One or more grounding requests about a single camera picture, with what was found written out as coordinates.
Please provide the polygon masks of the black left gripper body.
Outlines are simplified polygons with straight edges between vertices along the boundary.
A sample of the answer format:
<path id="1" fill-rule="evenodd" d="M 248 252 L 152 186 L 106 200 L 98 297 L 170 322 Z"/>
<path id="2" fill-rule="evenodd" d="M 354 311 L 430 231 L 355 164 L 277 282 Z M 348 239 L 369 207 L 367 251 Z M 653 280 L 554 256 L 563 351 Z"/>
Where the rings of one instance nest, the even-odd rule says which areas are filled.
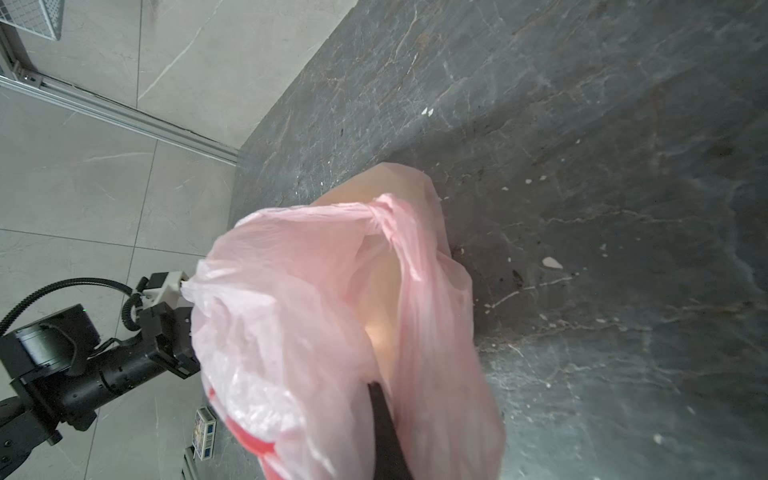
<path id="1" fill-rule="evenodd" d="M 164 372 L 181 379 L 198 373 L 191 313 L 190 307 L 150 307 L 139 316 L 137 335 L 88 359 L 84 373 L 77 377 L 77 415 L 89 418 L 103 405 Z"/>

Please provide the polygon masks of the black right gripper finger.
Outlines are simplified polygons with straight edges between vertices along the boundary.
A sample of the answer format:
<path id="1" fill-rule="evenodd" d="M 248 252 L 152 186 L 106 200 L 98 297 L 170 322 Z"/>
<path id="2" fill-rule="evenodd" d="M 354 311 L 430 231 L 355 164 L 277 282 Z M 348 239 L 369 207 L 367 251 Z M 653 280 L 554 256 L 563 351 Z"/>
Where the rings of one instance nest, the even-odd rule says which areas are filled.
<path id="1" fill-rule="evenodd" d="M 374 480 L 412 480 L 403 454 L 383 387 L 378 382 L 368 384 L 374 435 Z"/>

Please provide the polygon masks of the pink plastic bag fruit print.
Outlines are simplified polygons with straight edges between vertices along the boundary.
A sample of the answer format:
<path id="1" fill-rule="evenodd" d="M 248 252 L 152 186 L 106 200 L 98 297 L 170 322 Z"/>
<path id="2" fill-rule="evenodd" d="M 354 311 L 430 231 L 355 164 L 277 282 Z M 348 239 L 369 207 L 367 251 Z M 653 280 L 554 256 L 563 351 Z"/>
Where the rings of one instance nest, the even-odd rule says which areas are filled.
<path id="1" fill-rule="evenodd" d="M 216 240 L 182 284 L 205 393 L 269 479 L 371 479 L 380 398 L 413 479 L 494 479 L 472 281 L 424 172 L 381 163 Z"/>

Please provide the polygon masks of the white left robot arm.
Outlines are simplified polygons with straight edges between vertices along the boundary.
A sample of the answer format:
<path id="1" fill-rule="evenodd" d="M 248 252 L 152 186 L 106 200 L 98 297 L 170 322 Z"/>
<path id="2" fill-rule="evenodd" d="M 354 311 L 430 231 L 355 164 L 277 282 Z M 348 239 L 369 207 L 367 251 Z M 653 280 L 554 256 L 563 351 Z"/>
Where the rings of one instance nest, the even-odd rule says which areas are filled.
<path id="1" fill-rule="evenodd" d="M 68 424 L 86 431 L 102 406 L 170 372 L 200 370 L 191 345 L 191 310 L 161 303 L 144 310 L 130 339 L 102 342 L 80 304 L 1 338 L 1 363 L 14 396 L 1 402 L 1 476 L 7 478 Z"/>

